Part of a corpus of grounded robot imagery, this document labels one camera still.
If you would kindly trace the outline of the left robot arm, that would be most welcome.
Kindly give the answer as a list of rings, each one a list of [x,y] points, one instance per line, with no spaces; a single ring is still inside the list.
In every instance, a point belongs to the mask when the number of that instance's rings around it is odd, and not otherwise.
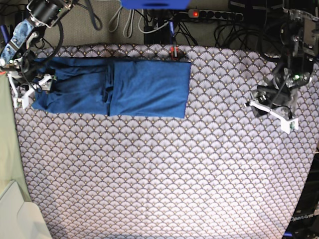
[[[280,26],[283,45],[281,56],[271,58],[264,54],[262,41],[269,26],[264,27],[258,38],[258,52],[267,61],[276,64],[272,79],[265,79],[265,85],[258,85],[252,98],[270,109],[289,108],[297,91],[311,82],[314,63],[319,55],[319,2],[317,0],[283,1],[285,17],[272,25]]]

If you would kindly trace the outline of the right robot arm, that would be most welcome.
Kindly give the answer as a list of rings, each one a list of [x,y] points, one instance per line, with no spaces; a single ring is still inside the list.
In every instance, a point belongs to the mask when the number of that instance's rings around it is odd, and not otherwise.
[[[32,0],[27,5],[29,17],[20,22],[13,31],[0,55],[0,69],[17,85],[32,85],[36,71],[42,68],[59,51],[64,39],[61,19],[77,3],[75,0]],[[31,48],[43,39],[45,30],[58,26],[59,42],[51,55],[42,62],[35,59]]]

